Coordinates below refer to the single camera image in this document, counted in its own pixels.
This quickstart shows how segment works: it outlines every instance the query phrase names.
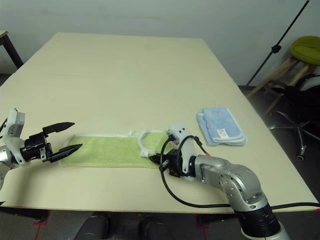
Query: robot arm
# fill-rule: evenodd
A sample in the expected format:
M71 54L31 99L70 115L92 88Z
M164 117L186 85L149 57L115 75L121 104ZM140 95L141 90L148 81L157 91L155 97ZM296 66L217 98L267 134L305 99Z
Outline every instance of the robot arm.
M42 132L20 138L25 124L25 114L16 109L9 111L6 121L0 127L4 146L0 146L0 190L9 170L19 166L27 167L31 160L41 159L43 162L56 162L77 151L82 144L71 145L53 153L51 144L46 141L48 134L68 129L73 122L62 122L42 128Z
M186 143L186 136L190 136L182 124L170 127L168 134L177 146ZM223 191L239 219L241 231L246 238L290 240L286 230L272 212L260 181L252 170L219 157L209 156L207 153L196 155L195 152L190 153L190 150L187 152L188 158L185 159L183 149L183 146L180 146L178 150L172 149L162 155L164 162L160 170L169 169L169 174L174 177L193 177ZM150 160L159 164L160 157L161 154L157 154L150 157ZM187 174L181 169L183 166L188 166Z

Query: folded blue towel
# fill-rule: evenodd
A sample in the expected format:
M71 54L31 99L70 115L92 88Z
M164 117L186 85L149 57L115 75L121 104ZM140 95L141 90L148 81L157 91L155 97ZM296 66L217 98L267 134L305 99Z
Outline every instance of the folded blue towel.
M203 108L196 117L208 146L241 146L247 143L246 135L228 108Z

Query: light green towel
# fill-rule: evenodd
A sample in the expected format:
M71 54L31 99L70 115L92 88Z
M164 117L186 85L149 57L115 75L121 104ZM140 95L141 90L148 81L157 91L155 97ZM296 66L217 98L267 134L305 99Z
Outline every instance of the light green towel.
M142 143L147 149L160 153L168 139L165 132L152 132L144 136ZM62 167L109 167L109 168L158 168L148 158L140 156L138 139L135 136L75 136L67 145L82 144L82 147L61 160Z

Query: table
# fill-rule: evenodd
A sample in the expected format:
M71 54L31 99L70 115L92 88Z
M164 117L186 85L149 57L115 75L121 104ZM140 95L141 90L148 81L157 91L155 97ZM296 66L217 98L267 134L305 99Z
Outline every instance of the table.
M58 32L0 87L1 118L26 113L21 138L59 122L75 122L48 141L61 148L73 134L126 134L166 129L181 121L205 141L196 113L230 109L246 146L205 146L260 179L270 205L316 199L282 148L202 39ZM227 203L199 182L167 177L172 190L196 204ZM230 213L192 208L165 190L157 169L60 167L35 160L11 170L0 192L4 206L91 211ZM312 207L284 211L309 210Z

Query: wall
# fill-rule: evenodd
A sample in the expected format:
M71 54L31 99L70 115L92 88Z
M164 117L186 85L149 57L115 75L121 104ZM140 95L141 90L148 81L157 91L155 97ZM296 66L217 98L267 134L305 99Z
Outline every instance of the wall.
M27 61L56 32L203 38L244 85L283 34L304 0L0 0L0 28ZM313 0L258 78L287 56L298 37L320 36ZM0 52L0 72L15 71Z

